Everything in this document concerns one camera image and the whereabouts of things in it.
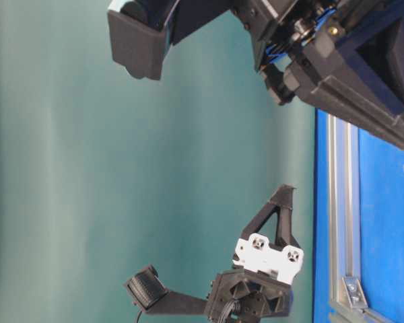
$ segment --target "teal backdrop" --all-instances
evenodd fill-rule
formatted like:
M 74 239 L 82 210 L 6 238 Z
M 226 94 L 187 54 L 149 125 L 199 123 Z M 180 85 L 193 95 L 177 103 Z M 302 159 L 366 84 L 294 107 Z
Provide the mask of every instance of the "teal backdrop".
M 122 284 L 150 263 L 205 297 L 283 183 L 306 258 L 276 322 L 311 322 L 314 109 L 273 104 L 230 13 L 173 48 L 161 82 L 130 78 L 108 4 L 0 1 L 0 323 L 132 322 Z

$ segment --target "textured grip pad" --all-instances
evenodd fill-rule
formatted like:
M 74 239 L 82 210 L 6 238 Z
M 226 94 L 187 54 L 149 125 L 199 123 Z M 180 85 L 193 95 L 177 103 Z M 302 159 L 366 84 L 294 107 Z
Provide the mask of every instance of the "textured grip pad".
M 158 280 L 152 266 L 130 278 L 126 287 L 145 309 L 151 307 L 168 293 L 168 290 Z

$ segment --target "wire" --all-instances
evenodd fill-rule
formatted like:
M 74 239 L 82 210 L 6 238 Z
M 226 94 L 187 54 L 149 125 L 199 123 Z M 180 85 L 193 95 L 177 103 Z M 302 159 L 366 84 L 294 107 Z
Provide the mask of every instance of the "wire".
M 136 317 L 135 323 L 139 323 L 139 319 L 141 318 L 142 311 L 140 311 Z
M 224 306 L 220 317 L 218 318 L 218 323 L 226 323 L 226 320 L 230 316 L 230 314 L 234 312 L 239 312 L 241 309 L 240 301 L 231 299 L 229 302 L 226 303 Z

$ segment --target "bolt head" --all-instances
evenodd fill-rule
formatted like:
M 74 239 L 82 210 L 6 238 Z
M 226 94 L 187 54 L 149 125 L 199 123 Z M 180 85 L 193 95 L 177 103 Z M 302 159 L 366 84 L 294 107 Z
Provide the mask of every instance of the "bolt head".
M 289 252 L 288 258 L 290 262 L 297 262 L 299 260 L 299 254 L 297 251 Z
M 353 285 L 353 284 L 347 285 L 347 288 L 348 288 L 350 291 L 356 291 L 356 286 Z
M 336 36 L 339 34 L 339 29 L 336 26 L 331 26 L 328 28 L 328 33 L 330 33 L 332 36 Z
M 264 239 L 256 238 L 256 239 L 253 240 L 252 244 L 253 244 L 253 248 L 260 250 L 265 245 L 265 241 L 264 241 Z

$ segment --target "blue panel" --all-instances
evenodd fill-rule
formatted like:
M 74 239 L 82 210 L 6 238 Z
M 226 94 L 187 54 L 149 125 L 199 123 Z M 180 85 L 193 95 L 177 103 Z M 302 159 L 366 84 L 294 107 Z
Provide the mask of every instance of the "blue panel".
M 317 112 L 314 322 L 329 322 L 329 229 L 327 114 Z
M 360 131 L 362 282 L 370 307 L 404 322 L 404 152 Z

